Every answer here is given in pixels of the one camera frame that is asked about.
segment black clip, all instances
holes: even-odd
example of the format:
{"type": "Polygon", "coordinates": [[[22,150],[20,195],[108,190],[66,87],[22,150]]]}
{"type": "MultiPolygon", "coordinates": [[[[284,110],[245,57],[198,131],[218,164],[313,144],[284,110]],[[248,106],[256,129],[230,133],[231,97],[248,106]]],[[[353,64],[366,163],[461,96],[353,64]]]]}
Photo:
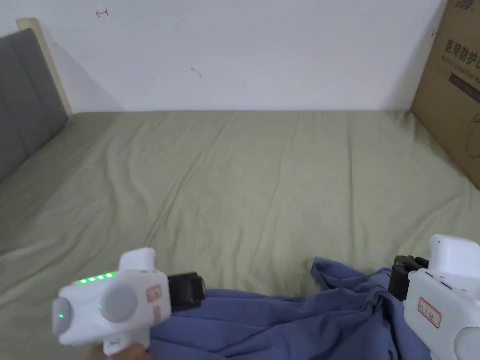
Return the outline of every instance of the black clip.
{"type": "Polygon", "coordinates": [[[205,299],[205,283],[197,273],[168,277],[172,311],[198,308],[205,299]]]}
{"type": "Polygon", "coordinates": [[[396,256],[392,266],[388,292],[400,301],[405,300],[407,298],[408,285],[410,284],[408,273],[413,270],[428,268],[428,263],[428,260],[418,256],[416,258],[410,255],[396,256]]]}

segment bed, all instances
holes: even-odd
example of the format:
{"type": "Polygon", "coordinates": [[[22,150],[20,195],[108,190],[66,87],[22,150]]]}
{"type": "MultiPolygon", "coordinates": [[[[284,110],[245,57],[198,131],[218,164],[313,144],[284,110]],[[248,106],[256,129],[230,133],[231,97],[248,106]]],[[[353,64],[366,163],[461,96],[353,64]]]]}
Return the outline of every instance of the bed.
{"type": "Polygon", "coordinates": [[[51,302],[139,247],[210,288],[296,296],[318,291],[315,256],[369,272],[428,257],[434,233],[478,240],[480,192],[409,111],[68,116],[42,40],[5,39],[1,359],[84,359],[51,333],[51,302]]]}

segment wrinkled sheet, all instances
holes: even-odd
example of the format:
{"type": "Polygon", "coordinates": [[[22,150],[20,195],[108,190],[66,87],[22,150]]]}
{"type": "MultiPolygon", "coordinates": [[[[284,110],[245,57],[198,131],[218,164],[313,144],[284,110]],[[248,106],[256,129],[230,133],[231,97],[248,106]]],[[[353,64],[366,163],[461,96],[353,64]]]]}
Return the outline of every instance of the wrinkled sheet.
{"type": "Polygon", "coordinates": [[[311,274],[324,290],[316,295],[210,290],[200,308],[151,329],[150,351],[154,360],[430,360],[388,293],[390,273],[316,258],[311,274]]]}
{"type": "Polygon", "coordinates": [[[480,196],[406,112],[86,113],[0,184],[0,358],[84,359],[51,334],[71,281],[156,249],[209,288],[317,292],[315,256],[371,273],[478,240],[480,196]]]}

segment wooden bed frame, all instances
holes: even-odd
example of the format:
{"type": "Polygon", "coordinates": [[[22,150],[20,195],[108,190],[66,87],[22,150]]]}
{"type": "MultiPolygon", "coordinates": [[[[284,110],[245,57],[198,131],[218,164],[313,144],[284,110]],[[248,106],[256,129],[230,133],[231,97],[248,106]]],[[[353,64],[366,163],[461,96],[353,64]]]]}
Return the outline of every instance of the wooden bed frame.
{"type": "Polygon", "coordinates": [[[48,49],[47,42],[43,36],[42,29],[40,27],[40,23],[38,20],[34,17],[28,17],[28,18],[20,18],[17,19],[17,27],[19,30],[24,30],[24,29],[32,29],[33,32],[35,33],[35,36],[40,44],[40,48],[42,49],[43,56],[45,57],[45,60],[47,61],[48,69],[50,70],[50,73],[52,74],[53,81],[55,83],[55,86],[59,92],[60,99],[62,101],[63,107],[65,108],[65,112],[67,113],[67,116],[70,117],[72,115],[72,108],[70,107],[70,103],[67,98],[67,94],[65,93],[65,90],[63,89],[63,85],[61,83],[59,74],[57,72],[57,69],[55,68],[55,64],[53,62],[52,55],[50,54],[50,50],[48,49]]]}

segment white plastic casing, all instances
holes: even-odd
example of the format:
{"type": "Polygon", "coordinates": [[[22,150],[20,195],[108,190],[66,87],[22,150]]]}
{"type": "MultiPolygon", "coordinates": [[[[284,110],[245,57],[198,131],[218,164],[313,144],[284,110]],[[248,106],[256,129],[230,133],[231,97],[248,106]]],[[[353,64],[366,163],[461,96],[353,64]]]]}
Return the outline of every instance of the white plastic casing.
{"type": "Polygon", "coordinates": [[[480,246],[434,235],[430,248],[428,269],[408,275],[405,321],[433,359],[479,359],[480,246]]]}
{"type": "Polygon", "coordinates": [[[62,288],[59,297],[70,303],[72,318],[67,330],[59,336],[60,343],[103,341],[107,356],[136,342],[148,347],[150,327],[171,315],[168,278],[154,269],[154,258],[155,251],[149,248],[127,252],[120,259],[114,277],[62,288]],[[104,295],[119,285],[133,289],[138,301],[126,321],[107,321],[99,305],[104,295]]]}

